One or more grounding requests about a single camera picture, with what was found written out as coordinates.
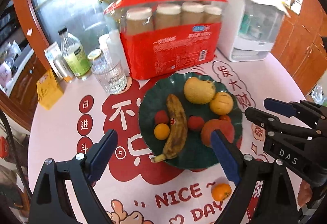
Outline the white countertop appliance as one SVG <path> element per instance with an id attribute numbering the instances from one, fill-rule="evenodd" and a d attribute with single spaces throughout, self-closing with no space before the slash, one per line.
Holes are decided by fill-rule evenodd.
<path id="1" fill-rule="evenodd" d="M 264 60 L 289 16 L 279 0 L 227 0 L 217 48 L 231 62 Z"/>

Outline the small jar with lid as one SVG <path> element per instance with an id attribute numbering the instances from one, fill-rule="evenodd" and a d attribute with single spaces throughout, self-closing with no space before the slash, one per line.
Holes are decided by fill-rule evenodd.
<path id="1" fill-rule="evenodd" d="M 94 49 L 87 55 L 91 62 L 92 72 L 95 74 L 101 73 L 106 68 L 106 60 L 100 48 Z"/>

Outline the yellow orange with lines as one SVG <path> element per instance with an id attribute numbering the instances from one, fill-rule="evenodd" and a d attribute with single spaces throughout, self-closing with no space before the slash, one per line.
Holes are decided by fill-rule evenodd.
<path id="1" fill-rule="evenodd" d="M 234 106 L 233 98 L 226 92 L 217 92 L 215 97 L 210 101 L 211 111 L 217 115 L 229 114 Z"/>

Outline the white plastic bottle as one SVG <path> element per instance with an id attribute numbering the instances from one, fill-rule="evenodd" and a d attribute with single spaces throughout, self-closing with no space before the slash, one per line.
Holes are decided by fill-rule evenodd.
<path id="1" fill-rule="evenodd" d="M 108 38 L 106 40 L 109 48 L 110 54 L 112 54 L 116 59 L 121 61 L 122 68 L 127 76 L 130 75 L 130 69 L 125 56 L 124 47 L 120 38 L 120 31 L 118 29 L 111 30 L 108 33 Z"/>

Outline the small metal tin can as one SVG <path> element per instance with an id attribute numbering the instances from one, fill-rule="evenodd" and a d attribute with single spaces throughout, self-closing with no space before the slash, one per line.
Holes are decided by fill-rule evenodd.
<path id="1" fill-rule="evenodd" d="M 74 79 L 74 74 L 72 73 L 65 59 L 62 56 L 57 56 L 57 58 L 53 60 L 53 62 L 65 82 L 71 83 Z"/>

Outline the small orange tomato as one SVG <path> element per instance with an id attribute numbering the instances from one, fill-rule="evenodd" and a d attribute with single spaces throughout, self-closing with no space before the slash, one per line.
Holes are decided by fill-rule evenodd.
<path id="1" fill-rule="evenodd" d="M 155 126 L 154 136 L 158 140 L 166 140 L 170 135 L 170 127 L 167 124 L 161 123 Z"/>

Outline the printed pink tablecloth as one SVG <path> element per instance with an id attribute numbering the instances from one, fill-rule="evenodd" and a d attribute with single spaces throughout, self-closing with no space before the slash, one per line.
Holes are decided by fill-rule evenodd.
<path id="1" fill-rule="evenodd" d="M 210 63 L 178 71 L 209 75 L 236 96 L 241 111 L 264 110 L 267 97 L 305 99 L 280 62 L 269 54 L 254 62 L 229 62 L 216 51 Z M 152 164 L 138 125 L 143 96 L 160 78 L 133 80 L 124 93 L 108 95 L 94 78 L 65 85 L 63 96 L 46 110 L 38 105 L 30 132 L 28 176 L 34 189 L 45 159 L 71 160 L 100 141 L 107 129 L 119 142 L 94 190 L 114 223 L 214 223 L 227 201 L 214 202 L 209 183 L 229 183 L 220 164 L 206 170 L 180 170 L 161 162 Z M 242 118 L 241 151 L 272 162 L 263 152 L 264 131 Z"/>

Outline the red lychee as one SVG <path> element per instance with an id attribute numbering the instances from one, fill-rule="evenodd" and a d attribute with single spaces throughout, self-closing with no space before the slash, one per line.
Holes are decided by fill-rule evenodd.
<path id="1" fill-rule="evenodd" d="M 187 121 L 188 129 L 194 132 L 200 132 L 205 124 L 205 121 L 200 116 L 190 116 Z"/>
<path id="2" fill-rule="evenodd" d="M 170 121 L 168 114 L 166 113 L 165 110 L 160 110 L 155 114 L 155 124 L 168 124 Z"/>

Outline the dark green scalloped plate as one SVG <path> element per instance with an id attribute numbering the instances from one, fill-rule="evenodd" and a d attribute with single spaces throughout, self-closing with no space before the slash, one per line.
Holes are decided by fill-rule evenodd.
<path id="1" fill-rule="evenodd" d="M 175 73 L 150 88 L 139 110 L 143 140 L 159 164 L 203 170 L 218 164 L 210 133 L 242 141 L 242 112 L 227 87 L 208 75 Z"/>

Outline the red paper cup pack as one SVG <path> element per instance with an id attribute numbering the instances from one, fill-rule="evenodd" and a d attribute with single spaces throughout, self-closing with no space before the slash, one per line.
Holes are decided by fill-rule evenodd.
<path id="1" fill-rule="evenodd" d="M 146 80 L 213 60 L 227 0 L 117 0 L 104 10 L 134 79 Z"/>

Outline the small tangerine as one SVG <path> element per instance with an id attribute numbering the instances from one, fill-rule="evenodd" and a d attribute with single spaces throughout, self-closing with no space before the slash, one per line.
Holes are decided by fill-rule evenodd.
<path id="1" fill-rule="evenodd" d="M 211 195 L 215 201 L 221 202 L 232 193 L 232 188 L 227 183 L 219 183 L 212 188 Z"/>

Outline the green label glass bottle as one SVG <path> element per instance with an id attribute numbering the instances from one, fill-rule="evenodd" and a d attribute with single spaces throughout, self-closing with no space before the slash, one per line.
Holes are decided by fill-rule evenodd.
<path id="1" fill-rule="evenodd" d="M 84 81 L 91 75 L 91 63 L 88 60 L 80 40 L 64 27 L 58 31 L 60 50 L 72 73 Z"/>

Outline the spotted ripe banana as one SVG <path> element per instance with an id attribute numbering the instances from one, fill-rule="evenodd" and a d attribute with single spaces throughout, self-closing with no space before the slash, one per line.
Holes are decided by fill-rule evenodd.
<path id="1" fill-rule="evenodd" d="M 171 125 L 170 135 L 164 145 L 162 154 L 152 158 L 152 163 L 176 158 L 184 148 L 187 139 L 187 118 L 180 100 L 174 94 L 169 94 L 166 105 L 170 118 L 175 122 Z"/>

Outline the yellow pear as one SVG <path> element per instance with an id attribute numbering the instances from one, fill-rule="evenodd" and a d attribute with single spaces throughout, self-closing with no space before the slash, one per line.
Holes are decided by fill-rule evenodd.
<path id="1" fill-rule="evenodd" d="M 184 84 L 185 98 L 193 104 L 207 104 L 214 98 L 215 94 L 216 86 L 214 81 L 191 77 Z"/>

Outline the red cherry tomato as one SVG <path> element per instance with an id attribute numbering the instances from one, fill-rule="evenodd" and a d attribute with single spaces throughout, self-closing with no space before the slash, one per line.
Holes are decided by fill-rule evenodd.
<path id="1" fill-rule="evenodd" d="M 231 121 L 231 118 L 228 116 L 228 115 L 221 115 L 220 117 L 219 117 L 219 119 L 220 120 L 223 120 L 223 121 L 227 121 L 227 122 L 232 122 Z"/>

